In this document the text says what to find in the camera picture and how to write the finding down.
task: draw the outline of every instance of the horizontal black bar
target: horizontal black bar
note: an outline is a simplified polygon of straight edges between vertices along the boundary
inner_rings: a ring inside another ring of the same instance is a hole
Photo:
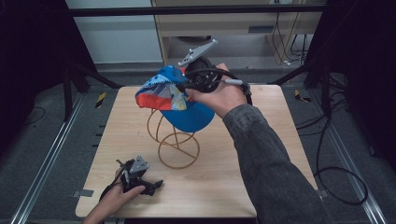
[[[44,10],[46,15],[72,17],[144,16],[180,14],[225,14],[267,12],[319,12],[328,8],[326,4],[315,5],[243,5],[243,6],[193,6],[193,7],[116,7],[78,8],[68,10]]]

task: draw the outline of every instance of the sleeve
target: sleeve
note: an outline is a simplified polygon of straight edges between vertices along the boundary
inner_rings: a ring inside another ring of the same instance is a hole
[[[258,108],[240,105],[223,122],[261,223],[332,223],[322,200],[290,162],[282,141]]]

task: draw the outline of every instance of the person's right hand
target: person's right hand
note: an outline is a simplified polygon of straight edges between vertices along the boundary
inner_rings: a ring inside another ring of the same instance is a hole
[[[217,68],[228,71],[224,63],[217,65]],[[224,118],[224,116],[235,107],[247,103],[240,86],[227,84],[223,81],[221,81],[219,86],[210,93],[202,93],[192,89],[186,89],[186,93],[192,100],[209,106],[221,118]]]

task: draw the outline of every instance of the person's left hand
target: person's left hand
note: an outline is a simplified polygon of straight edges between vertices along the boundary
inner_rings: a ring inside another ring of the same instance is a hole
[[[99,223],[105,218],[112,216],[119,211],[126,203],[135,198],[139,193],[145,190],[144,186],[137,186],[128,192],[123,192],[123,186],[120,183],[120,177],[114,187],[107,192],[103,199],[97,204],[84,219],[83,223]]]

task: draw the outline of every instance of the hand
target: hand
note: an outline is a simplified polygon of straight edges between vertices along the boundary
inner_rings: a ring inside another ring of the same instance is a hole
[[[228,68],[224,63],[217,65],[217,68],[228,71]],[[221,118],[224,118],[224,116],[235,107],[247,103],[241,87],[226,84],[223,81],[221,81],[219,86],[210,93],[202,93],[191,89],[187,89],[186,93],[194,101],[200,102],[212,108]]]
[[[114,185],[114,187],[107,192],[99,204],[97,204],[87,215],[83,223],[100,223],[101,221],[105,220],[105,218],[110,217],[119,211],[126,203],[137,197],[139,193],[145,190],[145,188],[146,187],[144,186],[138,186],[124,193],[122,184]]]

